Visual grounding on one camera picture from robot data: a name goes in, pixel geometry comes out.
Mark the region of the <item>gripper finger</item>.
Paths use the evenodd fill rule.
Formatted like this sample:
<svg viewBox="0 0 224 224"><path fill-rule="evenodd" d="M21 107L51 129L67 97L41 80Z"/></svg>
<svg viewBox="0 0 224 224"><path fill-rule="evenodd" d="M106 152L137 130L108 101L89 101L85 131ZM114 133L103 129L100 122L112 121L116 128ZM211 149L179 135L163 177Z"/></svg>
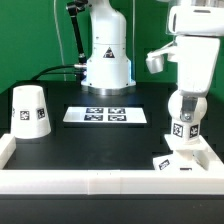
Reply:
<svg viewBox="0 0 224 224"><path fill-rule="evenodd" d="M180 112L180 119L182 121L192 121L194 119L194 112L196 109L197 101L198 99L195 97L183 97Z"/></svg>

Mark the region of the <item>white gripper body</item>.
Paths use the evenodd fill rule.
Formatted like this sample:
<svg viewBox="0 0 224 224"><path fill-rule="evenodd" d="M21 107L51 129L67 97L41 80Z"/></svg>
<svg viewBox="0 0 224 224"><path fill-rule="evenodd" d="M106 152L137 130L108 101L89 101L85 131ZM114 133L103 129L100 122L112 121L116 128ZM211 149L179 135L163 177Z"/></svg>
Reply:
<svg viewBox="0 0 224 224"><path fill-rule="evenodd" d="M220 40L215 37L175 37L177 91L185 97L205 97L210 89Z"/></svg>

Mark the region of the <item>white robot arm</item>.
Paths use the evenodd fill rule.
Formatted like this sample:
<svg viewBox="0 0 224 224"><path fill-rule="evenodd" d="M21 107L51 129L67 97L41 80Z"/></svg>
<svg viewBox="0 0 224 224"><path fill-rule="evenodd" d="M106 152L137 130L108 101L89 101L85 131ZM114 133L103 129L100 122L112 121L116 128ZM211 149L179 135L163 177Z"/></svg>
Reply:
<svg viewBox="0 0 224 224"><path fill-rule="evenodd" d="M211 85L224 36L224 0L161 0L169 3L166 31L174 36L167 45L147 54L151 73L163 63L175 62L178 90L169 101L174 119L191 123L201 119L200 106ZM113 91L132 85L126 56L126 21L109 0L87 0L92 22L92 55L87 60L87 78L82 82L94 90Z"/></svg>

